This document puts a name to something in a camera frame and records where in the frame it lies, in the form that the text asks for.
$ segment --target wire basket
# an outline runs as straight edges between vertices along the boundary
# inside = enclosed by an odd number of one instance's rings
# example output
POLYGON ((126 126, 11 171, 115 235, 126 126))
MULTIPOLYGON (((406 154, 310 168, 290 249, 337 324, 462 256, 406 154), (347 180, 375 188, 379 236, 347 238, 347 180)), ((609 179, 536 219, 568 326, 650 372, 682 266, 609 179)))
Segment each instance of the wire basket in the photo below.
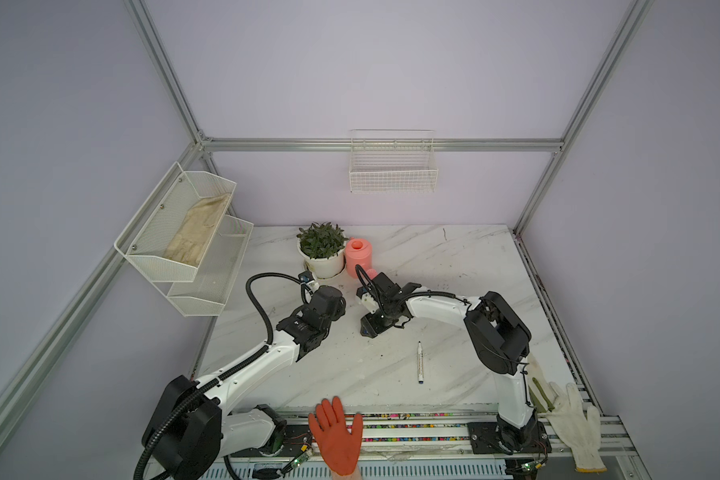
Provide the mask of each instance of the wire basket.
MULTIPOLYGON (((217 197, 229 194, 223 211, 227 211, 235 191, 235 182, 204 171, 184 171, 180 165, 180 174, 173 181, 168 192, 154 209, 150 218, 125 252, 119 248, 122 236, 115 241, 115 248, 150 282, 192 282, 208 254, 212 241, 206 242, 197 266, 165 258, 168 244, 181 228, 187 212, 201 198, 217 197)), ((221 221, 209 231, 212 240, 220 228, 221 221)))
POLYGON ((353 130, 349 189, 354 194, 429 193, 438 181, 432 130, 353 130))
POLYGON ((225 215, 193 282, 173 283, 168 300, 184 316, 221 315, 240 271, 253 224, 225 215))

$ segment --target human hand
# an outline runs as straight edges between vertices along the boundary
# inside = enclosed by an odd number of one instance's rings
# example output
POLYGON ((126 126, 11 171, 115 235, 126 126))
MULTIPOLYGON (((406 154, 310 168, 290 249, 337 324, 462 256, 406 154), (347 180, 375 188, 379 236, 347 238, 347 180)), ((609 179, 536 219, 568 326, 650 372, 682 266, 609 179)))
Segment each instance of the human hand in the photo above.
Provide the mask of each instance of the human hand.
POLYGON ((344 406, 338 397, 333 397, 333 405, 323 399, 315 408, 315 413, 316 418, 309 414, 309 429, 320 447, 323 461, 336 474, 351 475, 360 458, 362 415, 355 415, 352 433, 349 433, 344 418, 344 406))

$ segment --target white marble table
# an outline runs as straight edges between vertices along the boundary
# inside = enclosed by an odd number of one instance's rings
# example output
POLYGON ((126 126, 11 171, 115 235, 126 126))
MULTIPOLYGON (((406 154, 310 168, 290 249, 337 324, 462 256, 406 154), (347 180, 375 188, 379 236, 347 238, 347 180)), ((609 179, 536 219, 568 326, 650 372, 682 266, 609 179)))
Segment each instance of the white marble table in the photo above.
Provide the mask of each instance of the white marble table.
MULTIPOLYGON (((531 331, 530 350, 548 381, 573 377, 505 225, 346 226, 346 235, 373 245, 373 266, 399 285, 415 282, 465 296, 501 294, 531 331)), ((266 337, 263 322, 245 293, 261 272, 304 271, 296 251, 298 229, 258 226, 248 245, 226 311, 219 317, 200 374, 219 369, 266 337)), ((360 335, 367 312, 355 297, 359 282, 342 272, 322 282, 339 288, 347 311, 322 345, 275 374, 240 409, 267 403, 275 409, 308 410, 338 395, 349 411, 488 411, 497 401, 491 371, 480 363, 466 330, 431 319, 414 319, 403 330, 369 339, 360 335), (416 376, 416 347, 424 348, 424 384, 416 376)), ((300 301, 295 283, 260 279, 253 291, 273 325, 300 301)))

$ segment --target potted plant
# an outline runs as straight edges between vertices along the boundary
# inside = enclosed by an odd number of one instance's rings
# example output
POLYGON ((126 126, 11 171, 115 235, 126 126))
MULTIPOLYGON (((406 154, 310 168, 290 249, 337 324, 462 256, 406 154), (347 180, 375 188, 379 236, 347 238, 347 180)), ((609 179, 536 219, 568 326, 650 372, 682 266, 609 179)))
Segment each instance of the potted plant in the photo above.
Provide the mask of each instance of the potted plant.
POLYGON ((349 240, 344 230, 331 222, 313 223, 301 231, 298 238, 298 252, 304 257, 309 271, 315 277, 325 279, 336 276, 344 269, 344 245, 349 240))

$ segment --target green plant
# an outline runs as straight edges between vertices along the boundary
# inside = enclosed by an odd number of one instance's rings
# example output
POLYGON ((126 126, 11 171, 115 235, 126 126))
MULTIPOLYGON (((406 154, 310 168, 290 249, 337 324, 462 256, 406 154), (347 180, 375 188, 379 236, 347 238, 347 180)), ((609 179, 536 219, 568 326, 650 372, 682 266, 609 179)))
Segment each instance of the green plant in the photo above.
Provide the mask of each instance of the green plant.
POLYGON ((344 230, 338 225, 333 226, 331 222, 317 225, 313 223, 309 228, 297 235, 301 239, 299 247, 309 258, 328 258, 344 248, 344 242, 349 240, 344 236, 344 230))

